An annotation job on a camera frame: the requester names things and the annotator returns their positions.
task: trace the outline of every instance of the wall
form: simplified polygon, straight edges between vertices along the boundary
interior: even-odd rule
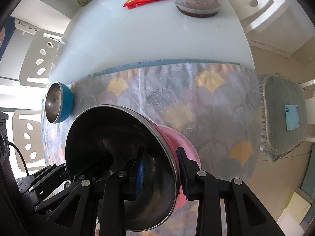
[[[303,65],[315,68],[315,36],[299,48],[292,58]]]
[[[0,60],[0,76],[12,79],[18,79],[19,73],[24,61],[27,50],[34,36],[29,33],[24,33],[16,29],[4,51]],[[0,79],[0,84],[6,85],[3,79]]]
[[[3,79],[3,78],[0,78],[0,85],[6,85],[6,86],[12,86],[12,87],[20,86],[19,81]]]
[[[42,101],[40,98],[31,98],[29,96],[19,97],[13,95],[0,94],[0,107],[41,110]]]

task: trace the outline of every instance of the tile floor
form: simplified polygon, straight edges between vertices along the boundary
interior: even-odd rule
[[[294,82],[315,79],[315,37],[298,49],[289,59],[278,54],[251,47],[258,75],[280,73]],[[305,90],[305,97],[312,91]],[[315,125],[307,133],[315,135]],[[275,220],[289,203],[295,188],[300,187],[308,167],[312,143],[304,141],[297,149],[273,163],[260,154],[250,187]]]

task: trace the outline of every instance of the chair backrest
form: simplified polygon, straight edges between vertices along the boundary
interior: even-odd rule
[[[36,111],[15,111],[12,117],[13,142],[20,150],[25,163],[32,164],[44,158],[42,138],[41,138],[41,114]],[[25,168],[20,156],[16,154],[18,167],[22,172]],[[29,171],[39,170],[45,166],[34,166],[28,168]]]
[[[245,33],[268,27],[289,6],[285,0],[229,0],[243,24]]]
[[[305,100],[306,121],[308,124],[315,124],[315,97]]]
[[[29,34],[35,35],[40,30],[39,27],[34,26],[34,25],[32,25],[26,21],[23,21],[21,19],[18,19],[18,18],[15,18],[14,24],[15,24],[15,28],[22,30],[23,33],[27,32]]]
[[[47,30],[36,32],[20,71],[21,85],[46,88],[61,37],[61,34]]]

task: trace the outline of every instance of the tablecloth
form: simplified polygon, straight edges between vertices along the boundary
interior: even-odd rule
[[[44,117],[42,122],[48,164],[65,162],[67,132],[81,112],[97,104],[114,104],[182,133],[197,150],[201,168],[215,177],[229,181],[240,177],[249,184],[261,132],[254,71],[201,60],[151,61],[109,69],[69,87],[74,95],[69,118],[50,124]],[[197,201],[187,202],[156,229],[127,235],[195,235],[197,211]]]

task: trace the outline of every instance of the chair seat cushion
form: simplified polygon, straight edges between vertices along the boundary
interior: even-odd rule
[[[262,105],[261,145],[272,161],[297,148],[306,135],[306,108],[300,85],[280,74],[259,77]],[[285,105],[297,105],[299,127],[286,128]]]

